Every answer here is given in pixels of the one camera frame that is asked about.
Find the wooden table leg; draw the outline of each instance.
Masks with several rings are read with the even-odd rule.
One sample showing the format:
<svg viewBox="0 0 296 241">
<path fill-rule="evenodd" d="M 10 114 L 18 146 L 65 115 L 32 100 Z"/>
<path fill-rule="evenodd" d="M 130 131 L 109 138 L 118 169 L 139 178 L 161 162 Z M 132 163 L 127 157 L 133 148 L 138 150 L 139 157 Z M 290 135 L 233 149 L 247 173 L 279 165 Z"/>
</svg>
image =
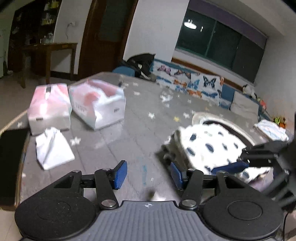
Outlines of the wooden table leg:
<svg viewBox="0 0 296 241">
<path fill-rule="evenodd" d="M 74 80 L 74 64 L 75 64 L 76 45 L 72 48 L 71 53 L 71 66 L 70 66 L 70 80 Z"/>
<path fill-rule="evenodd" d="M 45 70 L 45 76 L 46 76 L 46 84 L 50 84 L 50 65 L 51 65 L 51 51 L 46 51 L 46 70 Z"/>
<path fill-rule="evenodd" d="M 22 78 L 20 80 L 20 86 L 26 88 L 26 78 L 28 73 L 28 66 L 26 66 L 26 52 L 22 52 Z"/>
</svg>

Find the window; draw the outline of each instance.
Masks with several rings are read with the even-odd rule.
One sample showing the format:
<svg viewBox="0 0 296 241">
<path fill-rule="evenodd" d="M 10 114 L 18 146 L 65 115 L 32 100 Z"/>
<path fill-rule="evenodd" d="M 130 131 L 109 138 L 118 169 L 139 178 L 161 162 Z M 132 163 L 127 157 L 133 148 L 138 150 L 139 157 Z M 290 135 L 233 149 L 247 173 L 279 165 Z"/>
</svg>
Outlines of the window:
<svg viewBox="0 0 296 241">
<path fill-rule="evenodd" d="M 232 28 L 192 10 L 187 10 L 176 48 L 207 58 L 254 82 L 264 49 Z"/>
</svg>

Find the circular black cover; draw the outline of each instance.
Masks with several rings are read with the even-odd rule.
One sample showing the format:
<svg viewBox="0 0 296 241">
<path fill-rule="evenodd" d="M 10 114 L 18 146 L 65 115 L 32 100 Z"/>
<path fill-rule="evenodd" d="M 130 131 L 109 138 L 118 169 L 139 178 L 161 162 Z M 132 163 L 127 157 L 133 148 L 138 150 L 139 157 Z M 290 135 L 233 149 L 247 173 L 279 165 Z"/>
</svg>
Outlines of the circular black cover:
<svg viewBox="0 0 296 241">
<path fill-rule="evenodd" d="M 274 234 L 283 212 L 276 202 L 244 189 L 229 189 L 210 199 L 203 218 L 218 234 L 235 240 L 261 240 Z"/>
<path fill-rule="evenodd" d="M 94 205 L 82 196 L 32 196 L 15 212 L 15 222 L 22 235 L 44 241 L 75 236 L 88 228 L 95 217 Z"/>
</svg>

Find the metal screw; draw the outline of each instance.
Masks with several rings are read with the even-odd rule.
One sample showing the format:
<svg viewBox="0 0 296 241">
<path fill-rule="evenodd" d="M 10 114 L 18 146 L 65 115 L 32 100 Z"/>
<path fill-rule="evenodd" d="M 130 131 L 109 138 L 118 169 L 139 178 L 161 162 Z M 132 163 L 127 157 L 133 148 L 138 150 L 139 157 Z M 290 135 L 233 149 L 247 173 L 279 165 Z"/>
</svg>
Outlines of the metal screw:
<svg viewBox="0 0 296 241">
<path fill-rule="evenodd" d="M 116 205 L 116 202 L 111 199 L 106 199 L 106 200 L 102 201 L 101 203 L 105 207 L 114 207 Z"/>
<path fill-rule="evenodd" d="M 196 205 L 196 202 L 191 199 L 186 199 L 182 201 L 182 205 L 185 207 L 194 207 Z"/>
</svg>

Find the yellow star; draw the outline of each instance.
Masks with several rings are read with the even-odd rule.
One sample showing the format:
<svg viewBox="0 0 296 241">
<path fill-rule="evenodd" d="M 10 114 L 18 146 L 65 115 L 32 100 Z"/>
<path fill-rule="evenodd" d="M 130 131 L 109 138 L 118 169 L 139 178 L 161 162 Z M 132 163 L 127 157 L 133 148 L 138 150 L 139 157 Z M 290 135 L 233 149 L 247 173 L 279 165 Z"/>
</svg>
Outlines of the yellow star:
<svg viewBox="0 0 296 241">
<path fill-rule="evenodd" d="M 175 117 L 174 117 L 174 121 L 175 121 L 175 122 L 180 122 L 180 118 L 175 116 Z"/>
</svg>

